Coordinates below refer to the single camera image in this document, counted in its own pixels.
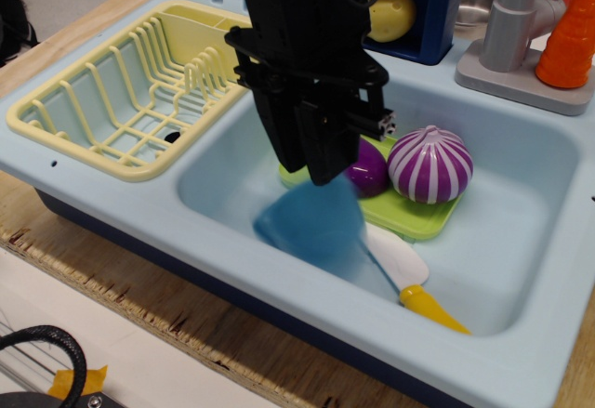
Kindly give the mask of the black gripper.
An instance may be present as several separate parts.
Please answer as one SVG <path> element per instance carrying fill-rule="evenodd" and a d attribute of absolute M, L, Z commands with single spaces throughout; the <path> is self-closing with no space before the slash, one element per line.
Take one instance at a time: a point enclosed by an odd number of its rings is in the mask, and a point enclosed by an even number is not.
<path fill-rule="evenodd" d="M 245 0 L 250 27 L 225 37 L 280 164 L 306 165 L 317 186 L 358 159 L 358 133 L 394 130 L 382 98 L 388 73 L 363 48 L 375 2 Z"/>

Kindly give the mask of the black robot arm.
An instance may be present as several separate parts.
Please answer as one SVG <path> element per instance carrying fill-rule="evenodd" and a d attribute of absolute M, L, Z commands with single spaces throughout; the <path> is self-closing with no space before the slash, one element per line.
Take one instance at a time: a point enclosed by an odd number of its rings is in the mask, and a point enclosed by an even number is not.
<path fill-rule="evenodd" d="M 388 72 L 368 55 L 375 0 L 245 0 L 251 25 L 225 36 L 280 164 L 324 185 L 354 164 L 359 139 L 394 128 Z"/>

